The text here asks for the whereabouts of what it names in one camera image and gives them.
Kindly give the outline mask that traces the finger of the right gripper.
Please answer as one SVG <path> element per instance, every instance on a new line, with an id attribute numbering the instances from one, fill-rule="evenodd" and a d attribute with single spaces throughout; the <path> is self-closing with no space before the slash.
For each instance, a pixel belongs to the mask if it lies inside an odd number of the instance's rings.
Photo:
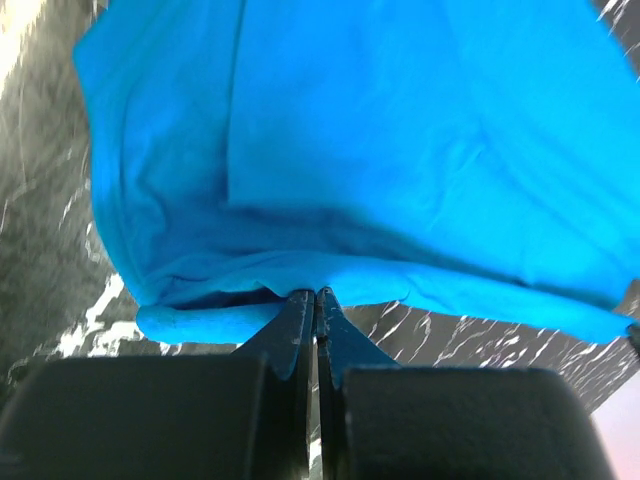
<path id="1" fill-rule="evenodd" d="M 627 328 L 628 341 L 634 349 L 637 357 L 640 357 L 640 325 L 638 323 L 631 324 Z"/>

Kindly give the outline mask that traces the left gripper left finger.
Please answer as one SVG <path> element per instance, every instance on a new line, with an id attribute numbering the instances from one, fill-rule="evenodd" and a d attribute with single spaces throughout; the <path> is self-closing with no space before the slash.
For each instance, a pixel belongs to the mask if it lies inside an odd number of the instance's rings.
<path id="1" fill-rule="evenodd" d="M 1 414 L 5 479 L 303 479 L 315 296 L 230 354 L 76 358 Z"/>

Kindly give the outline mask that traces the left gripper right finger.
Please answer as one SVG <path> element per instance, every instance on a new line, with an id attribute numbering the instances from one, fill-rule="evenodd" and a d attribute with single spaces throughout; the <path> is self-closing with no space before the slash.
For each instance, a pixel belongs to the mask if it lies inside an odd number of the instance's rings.
<path id="1" fill-rule="evenodd" d="M 402 366 L 345 316 L 315 305 L 327 479 L 610 479 L 573 390 L 536 368 Z"/>

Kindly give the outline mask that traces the blue t shirt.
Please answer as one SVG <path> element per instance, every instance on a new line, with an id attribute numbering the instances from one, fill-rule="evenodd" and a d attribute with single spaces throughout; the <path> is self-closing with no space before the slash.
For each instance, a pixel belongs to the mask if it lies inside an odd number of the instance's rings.
<path id="1" fill-rule="evenodd" d="M 73 60 L 152 340 L 243 342 L 326 287 L 625 333 L 639 86 L 588 1 L 116 1 Z"/>

